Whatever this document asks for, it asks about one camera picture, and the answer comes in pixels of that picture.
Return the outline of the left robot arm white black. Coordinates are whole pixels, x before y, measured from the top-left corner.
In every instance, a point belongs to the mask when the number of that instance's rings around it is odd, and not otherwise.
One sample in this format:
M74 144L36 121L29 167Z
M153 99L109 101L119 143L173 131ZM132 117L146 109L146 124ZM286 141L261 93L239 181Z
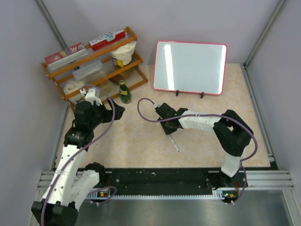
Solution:
M112 125L121 119L125 108L108 101L111 109L96 101L76 105L71 128L65 134L61 159L49 187L40 201L32 204L32 213L41 226L73 226L79 209L94 186L103 186L107 176L104 166L91 163L75 182L82 159L94 139L94 129L101 123Z

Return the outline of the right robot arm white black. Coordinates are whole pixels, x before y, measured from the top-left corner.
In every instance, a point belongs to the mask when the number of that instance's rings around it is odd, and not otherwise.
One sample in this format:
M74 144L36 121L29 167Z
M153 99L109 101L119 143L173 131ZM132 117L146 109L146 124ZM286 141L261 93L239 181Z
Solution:
M198 129L212 132L217 136L223 150L226 152L221 166L220 182L224 186L231 186L237 180L241 156L249 145L253 131L233 110L217 116L197 113L187 108L175 110L167 103L155 107L159 115L158 121L166 135L178 129Z

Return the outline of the whiteboard with pink frame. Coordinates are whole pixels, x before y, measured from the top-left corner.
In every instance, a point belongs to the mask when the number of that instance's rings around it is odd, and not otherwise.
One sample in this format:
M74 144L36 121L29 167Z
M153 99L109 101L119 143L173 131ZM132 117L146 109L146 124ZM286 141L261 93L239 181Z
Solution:
M225 44L158 41L154 89L220 95L223 92L227 50Z

